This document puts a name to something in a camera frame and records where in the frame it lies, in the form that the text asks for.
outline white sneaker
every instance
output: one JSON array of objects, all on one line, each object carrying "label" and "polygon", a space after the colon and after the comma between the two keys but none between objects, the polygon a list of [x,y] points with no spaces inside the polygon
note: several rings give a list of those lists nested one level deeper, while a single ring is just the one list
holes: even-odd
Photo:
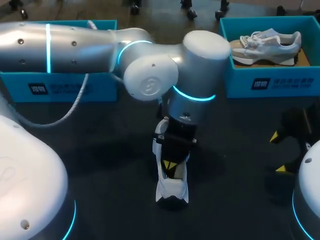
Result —
[{"label": "white sneaker", "polygon": [[[166,131],[168,127],[168,120],[163,119],[159,122],[155,129],[155,133],[162,134]],[[189,160],[190,155],[185,161],[176,165],[173,162],[167,162],[167,164],[174,165],[175,172],[174,178],[169,178],[166,176],[165,171],[161,164],[161,148],[162,145],[153,140],[152,151],[156,158],[157,168],[158,168],[158,184],[156,186],[155,201],[158,202],[161,198],[172,199],[172,197],[183,200],[189,203],[189,192],[187,183],[187,165],[186,162]]]},{"label": "white sneaker", "polygon": [[293,66],[295,56],[301,48],[301,34],[280,34],[272,28],[256,31],[251,36],[241,36],[230,42],[232,58],[242,64],[252,65],[259,60],[268,60],[275,64]]}]

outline circular logo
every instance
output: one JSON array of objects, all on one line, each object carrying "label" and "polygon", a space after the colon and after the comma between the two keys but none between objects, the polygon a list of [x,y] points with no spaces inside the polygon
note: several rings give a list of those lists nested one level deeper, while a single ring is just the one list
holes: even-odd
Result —
[{"label": "circular logo", "polygon": [[143,95],[155,95],[160,91],[160,80],[157,77],[144,79],[140,84],[140,91]]}]

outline shoe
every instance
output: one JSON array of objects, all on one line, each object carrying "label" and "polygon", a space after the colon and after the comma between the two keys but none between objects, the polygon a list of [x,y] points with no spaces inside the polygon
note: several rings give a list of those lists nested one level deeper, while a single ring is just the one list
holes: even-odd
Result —
[{"label": "shoe", "polygon": [[230,42],[232,58],[244,65],[252,65],[259,60],[268,60],[275,64],[293,66],[295,56],[301,48],[301,34],[280,34],[272,28],[256,31],[251,36],[241,36]]},{"label": "shoe", "polygon": [[[163,119],[159,122],[155,129],[156,134],[163,134],[168,127],[168,120]],[[158,169],[158,183],[156,186],[155,201],[167,200],[174,205],[177,203],[188,204],[189,192],[187,183],[187,161],[190,155],[180,164],[169,162],[166,160],[161,161],[161,148],[162,145],[153,140],[152,151],[156,158]]]}]

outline blue box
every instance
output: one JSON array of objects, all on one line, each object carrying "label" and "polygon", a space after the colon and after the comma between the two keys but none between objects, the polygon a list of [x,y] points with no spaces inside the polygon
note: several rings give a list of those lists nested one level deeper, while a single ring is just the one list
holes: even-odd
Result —
[{"label": "blue box", "polygon": [[223,18],[219,34],[231,42],[271,28],[280,34],[299,31],[310,66],[236,68],[230,56],[224,75],[227,97],[319,96],[320,26],[313,16]]},{"label": "blue box", "polygon": [[[87,28],[86,20],[37,21],[36,23],[57,24]],[[101,30],[116,30],[116,20],[94,20]],[[13,72],[1,73],[1,78],[16,103],[73,103],[83,83],[84,74]],[[45,89],[47,94],[36,91]],[[117,100],[117,83],[110,73],[91,73],[81,102],[114,102]]]}]

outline white cable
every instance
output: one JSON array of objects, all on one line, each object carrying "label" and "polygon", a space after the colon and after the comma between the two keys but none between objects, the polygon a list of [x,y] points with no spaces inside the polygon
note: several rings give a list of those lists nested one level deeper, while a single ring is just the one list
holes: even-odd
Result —
[{"label": "white cable", "polygon": [[[96,27],[96,25],[91,21],[89,20],[88,21],[88,26],[94,30],[97,30],[98,28]],[[59,125],[60,123],[64,122],[68,117],[71,116],[71,114],[74,112],[74,110],[76,109],[76,107],[78,106],[78,103],[80,102],[80,99],[81,97],[83,96],[83,93],[85,91],[85,87],[87,85],[87,82],[88,82],[88,78],[89,78],[89,74],[86,73],[85,76],[84,76],[84,79],[83,79],[83,83],[82,83],[82,86],[79,90],[79,93],[78,95],[76,96],[75,100],[74,100],[74,103],[72,104],[70,110],[62,117],[60,118],[59,120],[55,121],[55,122],[52,122],[52,123],[47,123],[47,124],[39,124],[39,123],[34,123],[34,122],[31,122],[29,121],[28,119],[26,119],[24,116],[22,116],[20,113],[18,113],[16,111],[16,109],[9,104],[9,107],[11,108],[11,110],[14,112],[14,114],[16,115],[16,117],[18,118],[18,120],[31,127],[31,128],[50,128],[50,127],[54,127],[56,125]]]}]

